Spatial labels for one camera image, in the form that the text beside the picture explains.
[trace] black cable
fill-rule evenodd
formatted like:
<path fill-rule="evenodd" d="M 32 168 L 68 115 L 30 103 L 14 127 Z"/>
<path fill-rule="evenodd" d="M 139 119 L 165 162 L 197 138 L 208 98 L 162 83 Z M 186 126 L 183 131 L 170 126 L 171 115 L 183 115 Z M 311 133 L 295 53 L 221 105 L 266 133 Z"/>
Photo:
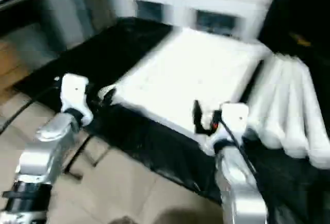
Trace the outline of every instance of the black cable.
<path fill-rule="evenodd" d="M 42 91 L 41 93 L 39 93 L 38 95 L 36 95 L 34 98 L 30 99 L 24 106 L 22 106 L 21 108 L 19 108 L 19 110 L 17 112 L 15 112 L 15 114 L 10 117 L 9 119 L 7 119 L 5 121 L 5 123 L 2 125 L 1 129 L 0 129 L 0 135 L 2 135 L 2 133 L 5 132 L 5 130 L 8 128 L 8 126 L 15 120 L 15 118 L 17 118 L 26 108 L 28 108 L 31 104 L 33 104 L 34 102 L 36 102 L 39 98 L 41 98 L 43 95 L 45 95 L 46 93 L 50 92 L 51 90 L 57 88 L 57 85 L 53 85 L 47 89 L 45 89 L 44 91 Z"/>
<path fill-rule="evenodd" d="M 228 132 L 230 138 L 233 140 L 233 142 L 235 144 L 235 147 L 237 147 L 237 149 L 239 150 L 239 152 L 243 156 L 243 159 L 245 160 L 247 167 L 249 168 L 252 175 L 254 176 L 254 178 L 256 180 L 257 187 L 258 187 L 258 189 L 259 189 L 259 191 L 260 191 L 262 197 L 264 198 L 264 200 L 266 202 L 266 205 L 268 207 L 267 221 L 268 221 L 269 224 L 274 224 L 275 223 L 274 209 L 275 209 L 275 206 L 276 206 L 275 198 L 270 194 L 270 192 L 268 192 L 266 190 L 265 183 L 263 183 L 262 179 L 258 176 L 258 173 L 257 173 L 256 169 L 254 168 L 252 163 L 249 161 L 249 158 L 248 158 L 247 154 L 245 153 L 244 149 L 239 145 L 238 141 L 234 137 L 232 131 L 228 128 L 227 124 L 222 120 L 220 120 L 220 123 L 223 125 L 225 130 Z"/>

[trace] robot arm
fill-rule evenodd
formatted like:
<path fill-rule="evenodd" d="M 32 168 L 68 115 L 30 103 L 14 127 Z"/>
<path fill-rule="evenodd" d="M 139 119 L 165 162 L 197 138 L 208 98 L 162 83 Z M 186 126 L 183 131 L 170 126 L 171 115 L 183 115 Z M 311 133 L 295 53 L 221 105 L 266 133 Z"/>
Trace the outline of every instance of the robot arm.
<path fill-rule="evenodd" d="M 41 224 L 47 221 L 51 190 L 62 172 L 62 164 L 77 143 L 77 134 L 88 125 L 93 114 L 86 104 L 88 79 L 66 74 L 61 86 L 61 113 L 41 127 L 35 140 L 26 146 L 0 224 Z"/>

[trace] folded white cloth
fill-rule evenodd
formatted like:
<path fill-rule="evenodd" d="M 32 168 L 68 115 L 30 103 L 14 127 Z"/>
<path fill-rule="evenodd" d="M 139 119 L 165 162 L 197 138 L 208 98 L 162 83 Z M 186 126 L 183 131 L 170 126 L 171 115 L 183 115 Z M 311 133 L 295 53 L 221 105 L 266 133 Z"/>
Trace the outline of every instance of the folded white cloth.
<path fill-rule="evenodd" d="M 271 105 L 275 87 L 281 77 L 282 60 L 278 60 L 274 55 L 267 59 L 262 69 L 251 96 L 247 102 L 250 112 L 247 120 L 247 132 L 245 137 L 253 139 L 253 130 L 258 136 L 261 136 L 265 116 Z"/>
<path fill-rule="evenodd" d="M 305 134 L 302 78 L 299 62 L 291 61 L 288 112 L 285 126 L 283 149 L 288 156 L 304 158 L 307 156 L 308 140 Z"/>
<path fill-rule="evenodd" d="M 325 130 L 320 105 L 308 67 L 303 63 L 299 63 L 299 66 L 302 74 L 305 123 L 309 142 L 309 160 L 317 168 L 329 169 L 330 141 Z"/>
<path fill-rule="evenodd" d="M 287 118 L 287 104 L 289 97 L 289 82 L 291 74 L 290 59 L 280 57 L 282 61 L 281 73 L 275 86 L 270 108 L 267 112 L 263 129 L 260 133 L 261 142 L 268 148 L 282 148 L 285 139 L 284 122 Z"/>
<path fill-rule="evenodd" d="M 267 148 L 283 148 L 293 158 L 309 156 L 313 166 L 330 168 L 330 140 L 320 105 L 309 69 L 298 58 L 273 56 L 248 105 L 248 127 Z"/>

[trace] black cloth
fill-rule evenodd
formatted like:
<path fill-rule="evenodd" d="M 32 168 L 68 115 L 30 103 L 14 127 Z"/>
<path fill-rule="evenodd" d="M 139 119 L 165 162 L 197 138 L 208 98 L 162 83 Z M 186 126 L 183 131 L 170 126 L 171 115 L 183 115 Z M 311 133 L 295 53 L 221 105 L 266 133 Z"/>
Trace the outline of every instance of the black cloth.
<path fill-rule="evenodd" d="M 154 22 L 120 20 L 36 71 L 17 87 L 35 96 L 52 84 L 55 76 L 71 72 L 88 77 L 98 90 L 114 83 L 170 31 L 171 27 Z M 247 98 L 250 88 L 251 84 L 242 100 Z M 41 102 L 58 111 L 59 93 L 49 94 Z M 100 110 L 87 130 L 160 175 L 221 203 L 214 181 L 215 162 L 199 149 L 197 142 L 120 105 Z M 320 191 L 327 174 L 305 160 L 286 156 L 282 150 L 267 150 L 261 143 L 247 143 L 245 149 L 274 196 L 275 213 L 285 220 L 276 223 L 326 223 L 313 221 L 315 216 L 324 218 L 324 196 Z"/>
<path fill-rule="evenodd" d="M 329 0 L 273 0 L 259 39 L 275 53 L 298 56 L 311 72 L 323 120 L 330 135 Z M 293 160 L 282 151 L 247 147 L 251 161 L 275 192 L 278 210 L 292 223 L 330 223 L 326 209 L 329 170 Z M 286 178 L 280 181 L 277 177 Z"/>

